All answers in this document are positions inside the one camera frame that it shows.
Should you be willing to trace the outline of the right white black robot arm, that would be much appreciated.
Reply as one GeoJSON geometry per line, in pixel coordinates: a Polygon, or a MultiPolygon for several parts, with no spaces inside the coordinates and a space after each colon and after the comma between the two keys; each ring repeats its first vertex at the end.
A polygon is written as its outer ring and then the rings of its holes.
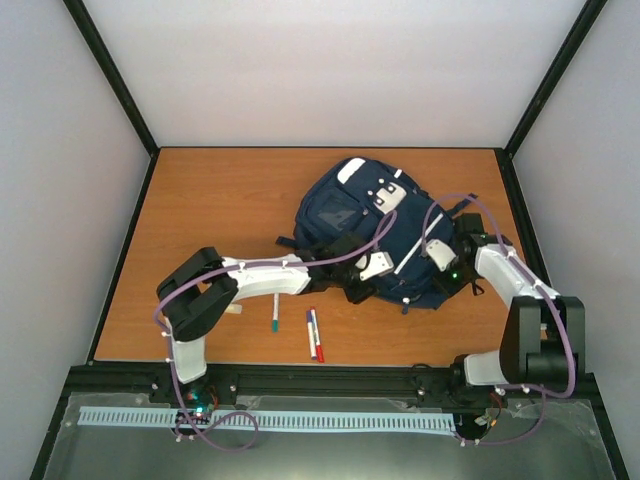
{"type": "Polygon", "coordinates": [[[571,396],[585,370],[580,299],[544,283],[505,236],[484,230],[479,214],[458,217],[448,242],[428,236],[422,253],[435,264],[433,283],[443,293],[452,297],[470,285],[481,294],[477,282],[484,280],[506,306],[499,348],[462,357],[468,385],[571,396]]]}

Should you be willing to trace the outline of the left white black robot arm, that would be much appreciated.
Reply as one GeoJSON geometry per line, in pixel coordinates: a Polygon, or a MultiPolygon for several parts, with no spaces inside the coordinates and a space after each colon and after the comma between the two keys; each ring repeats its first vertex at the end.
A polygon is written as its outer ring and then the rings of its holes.
{"type": "Polygon", "coordinates": [[[236,259],[213,247],[198,250],[156,289],[155,317],[170,339],[174,392],[190,403],[206,395],[205,336],[233,303],[336,287],[359,304],[377,293],[373,278],[393,270],[386,252],[351,233],[279,258],[236,259]]]}

